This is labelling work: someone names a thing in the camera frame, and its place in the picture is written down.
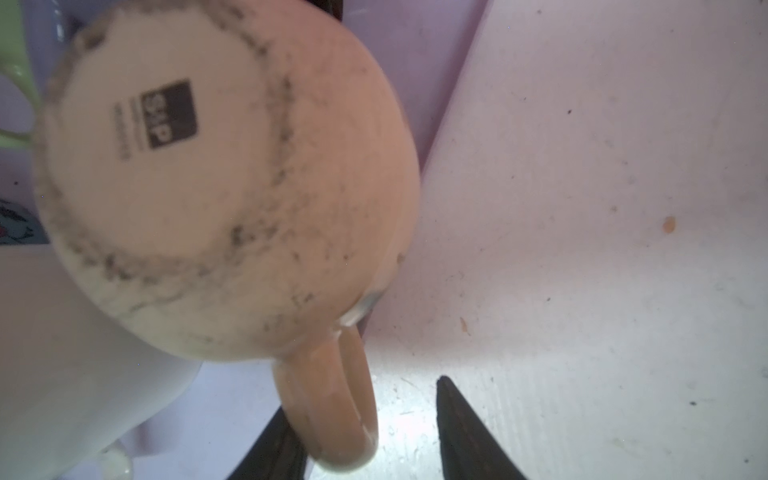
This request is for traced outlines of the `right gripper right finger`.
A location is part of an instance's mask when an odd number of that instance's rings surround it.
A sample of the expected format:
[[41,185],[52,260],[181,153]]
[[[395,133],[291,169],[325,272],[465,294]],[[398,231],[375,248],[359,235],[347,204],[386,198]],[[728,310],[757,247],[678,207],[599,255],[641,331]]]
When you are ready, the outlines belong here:
[[446,375],[436,383],[436,411],[444,479],[527,479]]

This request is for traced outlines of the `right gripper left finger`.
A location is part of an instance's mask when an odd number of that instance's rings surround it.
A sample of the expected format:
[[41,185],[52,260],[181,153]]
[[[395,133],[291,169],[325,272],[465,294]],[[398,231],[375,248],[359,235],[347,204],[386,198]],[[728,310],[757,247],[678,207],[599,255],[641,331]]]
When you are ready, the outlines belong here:
[[281,407],[228,480],[304,480],[307,452]]

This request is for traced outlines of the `beige speckled mug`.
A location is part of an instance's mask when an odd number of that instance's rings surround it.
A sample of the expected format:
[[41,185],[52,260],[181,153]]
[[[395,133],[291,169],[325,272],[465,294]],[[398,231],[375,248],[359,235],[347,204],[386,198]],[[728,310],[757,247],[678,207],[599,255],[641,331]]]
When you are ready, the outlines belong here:
[[420,172],[389,79],[308,1],[118,1],[72,37],[32,136],[38,211],[109,318],[195,360],[269,359],[308,454],[374,456],[358,323]]

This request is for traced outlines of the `white mug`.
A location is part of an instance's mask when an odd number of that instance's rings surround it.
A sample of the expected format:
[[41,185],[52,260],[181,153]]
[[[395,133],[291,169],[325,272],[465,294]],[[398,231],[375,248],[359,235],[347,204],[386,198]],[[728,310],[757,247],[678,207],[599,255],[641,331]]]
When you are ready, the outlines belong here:
[[96,308],[48,245],[1,249],[1,476],[56,479],[84,460],[131,479],[126,432],[182,395],[200,363]]

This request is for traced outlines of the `light green mug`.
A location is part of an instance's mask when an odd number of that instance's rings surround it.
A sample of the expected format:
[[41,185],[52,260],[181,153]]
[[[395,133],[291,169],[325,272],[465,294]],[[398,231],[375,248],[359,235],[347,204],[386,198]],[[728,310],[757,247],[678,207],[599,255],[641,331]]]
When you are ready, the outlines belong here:
[[22,11],[16,0],[1,0],[1,75],[8,78],[35,111],[40,95],[28,57]]

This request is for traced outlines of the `lilac plastic tray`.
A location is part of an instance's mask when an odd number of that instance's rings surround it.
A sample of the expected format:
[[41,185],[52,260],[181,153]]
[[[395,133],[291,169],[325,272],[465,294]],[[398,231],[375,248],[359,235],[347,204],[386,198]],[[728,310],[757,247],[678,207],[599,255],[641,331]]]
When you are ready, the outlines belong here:
[[[455,87],[481,1],[351,1],[344,22],[380,62],[404,104],[425,159]],[[168,406],[129,430],[122,445],[137,479],[228,472],[277,406],[266,361],[202,363]]]

